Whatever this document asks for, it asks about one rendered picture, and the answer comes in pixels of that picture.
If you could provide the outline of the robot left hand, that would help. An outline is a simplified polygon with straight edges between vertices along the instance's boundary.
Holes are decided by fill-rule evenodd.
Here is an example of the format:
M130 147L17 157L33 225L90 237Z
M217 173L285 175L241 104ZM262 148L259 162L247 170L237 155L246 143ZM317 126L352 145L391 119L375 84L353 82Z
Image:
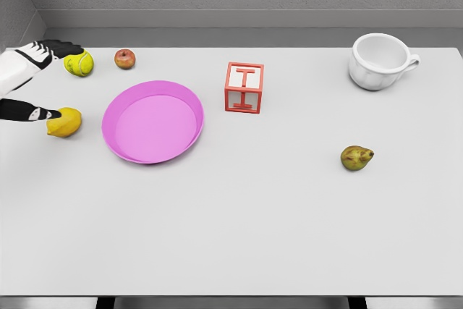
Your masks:
M60 40L33 41L0 54L0 119L16 122L35 122L58 119L61 112L34 106L25 101L6 98L6 95L33 79L52 62L69 55L78 55L84 48Z

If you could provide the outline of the yellow lemon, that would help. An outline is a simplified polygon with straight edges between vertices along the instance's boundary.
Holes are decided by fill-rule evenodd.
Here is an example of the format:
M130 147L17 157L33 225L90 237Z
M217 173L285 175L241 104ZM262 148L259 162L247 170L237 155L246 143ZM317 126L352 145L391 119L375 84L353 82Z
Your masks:
M69 137L79 130L82 124L82 114L79 110L60 108L61 117L49 119L46 122L47 135L55 137Z

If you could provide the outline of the pink round plate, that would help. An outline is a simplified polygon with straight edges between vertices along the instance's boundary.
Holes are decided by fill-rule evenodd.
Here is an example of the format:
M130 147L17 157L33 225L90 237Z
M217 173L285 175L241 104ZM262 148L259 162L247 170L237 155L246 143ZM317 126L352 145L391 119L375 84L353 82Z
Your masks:
M102 136L118 157L138 164L171 160L200 136L204 109L189 88L153 80L121 92L108 105Z

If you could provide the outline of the yellow-green tennis ball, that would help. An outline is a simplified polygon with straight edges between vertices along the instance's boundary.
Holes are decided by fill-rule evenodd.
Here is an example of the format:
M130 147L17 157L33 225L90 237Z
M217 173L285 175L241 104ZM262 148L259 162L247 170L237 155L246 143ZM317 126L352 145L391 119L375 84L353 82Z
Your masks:
M93 57L86 50L78 55L64 57L63 62L66 71L78 77L86 77L92 72L94 67Z

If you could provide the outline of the red apple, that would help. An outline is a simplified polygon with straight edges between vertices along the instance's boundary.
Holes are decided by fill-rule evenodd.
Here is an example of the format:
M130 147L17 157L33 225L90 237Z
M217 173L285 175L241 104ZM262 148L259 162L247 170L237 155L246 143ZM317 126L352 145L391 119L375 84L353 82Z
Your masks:
M131 69L134 67L135 62L135 53L128 48L119 49L114 54L114 63L120 69Z

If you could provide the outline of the red letter block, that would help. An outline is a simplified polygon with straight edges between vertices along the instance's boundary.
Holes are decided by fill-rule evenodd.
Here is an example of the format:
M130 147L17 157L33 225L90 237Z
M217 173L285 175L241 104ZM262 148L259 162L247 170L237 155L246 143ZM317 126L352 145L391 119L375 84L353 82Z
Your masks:
M263 64L229 62L224 87L225 110L259 114L263 74Z

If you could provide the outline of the green-brown pear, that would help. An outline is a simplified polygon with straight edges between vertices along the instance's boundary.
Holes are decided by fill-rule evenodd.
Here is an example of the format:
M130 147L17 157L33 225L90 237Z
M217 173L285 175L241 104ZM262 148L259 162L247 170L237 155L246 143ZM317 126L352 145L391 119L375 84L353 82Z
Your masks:
M363 169L374 157L374 152L358 145L346 147L340 155L341 163L345 169L359 171Z

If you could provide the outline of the white ceramic cup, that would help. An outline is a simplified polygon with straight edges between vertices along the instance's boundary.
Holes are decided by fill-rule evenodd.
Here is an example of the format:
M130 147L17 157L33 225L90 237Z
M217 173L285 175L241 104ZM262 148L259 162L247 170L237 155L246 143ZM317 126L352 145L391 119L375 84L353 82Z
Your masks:
M420 62L420 56L412 54L398 38L385 33L369 33L360 36L352 46L349 76L359 87L378 91L393 85Z

